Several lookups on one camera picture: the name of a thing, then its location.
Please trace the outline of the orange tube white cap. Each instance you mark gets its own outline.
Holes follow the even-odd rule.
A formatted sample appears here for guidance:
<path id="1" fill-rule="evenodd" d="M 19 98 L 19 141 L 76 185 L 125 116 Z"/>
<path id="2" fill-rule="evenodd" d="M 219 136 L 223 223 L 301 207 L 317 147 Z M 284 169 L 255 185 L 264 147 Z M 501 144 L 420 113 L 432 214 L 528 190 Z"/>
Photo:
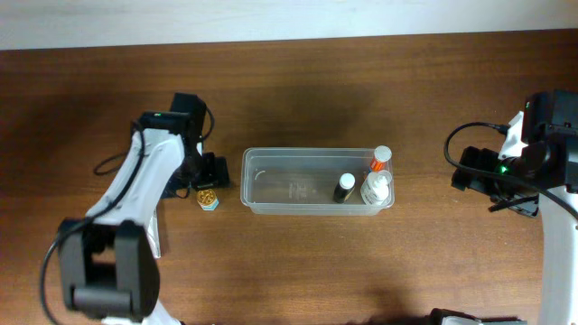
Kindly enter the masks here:
<path id="1" fill-rule="evenodd" d="M 368 165 L 368 174 L 371 172 L 381 172 L 386 170 L 391 158 L 392 151 L 388 146 L 380 145 L 376 147 Z"/>

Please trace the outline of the dark bottle white cap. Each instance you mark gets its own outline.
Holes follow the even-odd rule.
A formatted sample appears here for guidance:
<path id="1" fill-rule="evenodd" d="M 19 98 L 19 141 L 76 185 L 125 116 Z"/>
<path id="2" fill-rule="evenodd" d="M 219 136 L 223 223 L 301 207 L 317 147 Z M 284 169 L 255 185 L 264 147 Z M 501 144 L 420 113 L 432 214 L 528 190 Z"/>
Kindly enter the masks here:
<path id="1" fill-rule="evenodd" d="M 344 203 L 353 192 L 355 187 L 355 176 L 351 173 L 343 173 L 333 192 L 333 200 L 336 203 Z"/>

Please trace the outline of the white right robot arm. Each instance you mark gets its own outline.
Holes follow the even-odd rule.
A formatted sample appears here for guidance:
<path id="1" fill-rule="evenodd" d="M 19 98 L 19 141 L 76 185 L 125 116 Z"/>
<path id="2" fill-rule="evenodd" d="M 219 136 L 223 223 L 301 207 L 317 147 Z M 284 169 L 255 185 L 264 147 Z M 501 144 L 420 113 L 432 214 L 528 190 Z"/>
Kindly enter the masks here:
<path id="1" fill-rule="evenodd" d="M 456 169 L 474 176 L 511 183 L 538 193 L 542 215 L 544 255 L 540 324 L 572 325 L 577 322 L 577 195 L 564 185 L 545 186 L 538 179 L 539 168 L 531 170 L 533 178 L 480 170 L 452 159 L 445 140 L 446 161 Z"/>

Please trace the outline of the gold lid balm jar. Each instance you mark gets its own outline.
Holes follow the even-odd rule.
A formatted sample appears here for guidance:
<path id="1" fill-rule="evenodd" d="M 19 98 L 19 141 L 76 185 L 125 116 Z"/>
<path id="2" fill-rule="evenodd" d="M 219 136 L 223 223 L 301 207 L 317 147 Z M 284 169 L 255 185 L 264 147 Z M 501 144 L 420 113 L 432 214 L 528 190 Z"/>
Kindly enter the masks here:
<path id="1" fill-rule="evenodd" d="M 213 211 L 219 205 L 219 199 L 213 189 L 199 190 L 196 194 L 197 202 L 205 211 Z"/>

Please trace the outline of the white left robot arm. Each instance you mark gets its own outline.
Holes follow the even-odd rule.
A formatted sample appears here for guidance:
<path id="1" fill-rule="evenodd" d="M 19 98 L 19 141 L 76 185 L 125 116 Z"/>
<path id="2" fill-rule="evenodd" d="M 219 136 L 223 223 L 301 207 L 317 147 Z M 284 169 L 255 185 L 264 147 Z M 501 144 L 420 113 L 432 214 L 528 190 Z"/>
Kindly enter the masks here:
<path id="1" fill-rule="evenodd" d="M 155 214 L 166 190 L 229 185 L 226 162 L 203 153 L 203 114 L 145 112 L 115 179 L 85 218 L 65 219 L 59 256 L 66 308 L 106 324 L 175 324 L 159 299 Z"/>

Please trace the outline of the clear plastic container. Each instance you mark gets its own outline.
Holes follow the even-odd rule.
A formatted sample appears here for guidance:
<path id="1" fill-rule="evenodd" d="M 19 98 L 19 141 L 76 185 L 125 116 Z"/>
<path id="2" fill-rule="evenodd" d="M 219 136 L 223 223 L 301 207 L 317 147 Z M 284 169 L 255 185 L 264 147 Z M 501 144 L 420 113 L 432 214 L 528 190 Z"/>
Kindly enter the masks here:
<path id="1" fill-rule="evenodd" d="M 256 214 L 305 216 L 374 216 L 395 202 L 393 163 L 386 164 L 389 193 L 379 205 L 366 204 L 360 194 L 371 148 L 253 147 L 243 154 L 241 202 Z M 333 192 L 344 173 L 355 177 L 347 200 Z"/>

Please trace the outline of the white medicine box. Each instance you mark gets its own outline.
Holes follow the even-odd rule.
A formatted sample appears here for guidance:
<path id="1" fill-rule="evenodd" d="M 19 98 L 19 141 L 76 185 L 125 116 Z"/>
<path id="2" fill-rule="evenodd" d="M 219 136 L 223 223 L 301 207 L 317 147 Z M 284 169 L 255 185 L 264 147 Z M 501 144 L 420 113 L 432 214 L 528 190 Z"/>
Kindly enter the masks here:
<path id="1" fill-rule="evenodd" d="M 146 235 L 154 258 L 159 259 L 162 256 L 162 249 L 159 237 L 157 209 L 153 211 L 152 216 L 149 218 Z"/>

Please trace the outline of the white squeeze bottle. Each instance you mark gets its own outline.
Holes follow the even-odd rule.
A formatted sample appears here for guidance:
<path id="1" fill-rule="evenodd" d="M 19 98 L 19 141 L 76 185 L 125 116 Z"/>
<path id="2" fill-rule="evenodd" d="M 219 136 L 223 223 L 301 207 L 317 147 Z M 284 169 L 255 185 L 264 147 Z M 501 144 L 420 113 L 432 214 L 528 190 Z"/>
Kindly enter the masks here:
<path id="1" fill-rule="evenodd" d="M 392 180 L 392 174 L 386 170 L 370 172 L 360 188 L 361 198 L 370 206 L 388 203 L 392 196 Z"/>

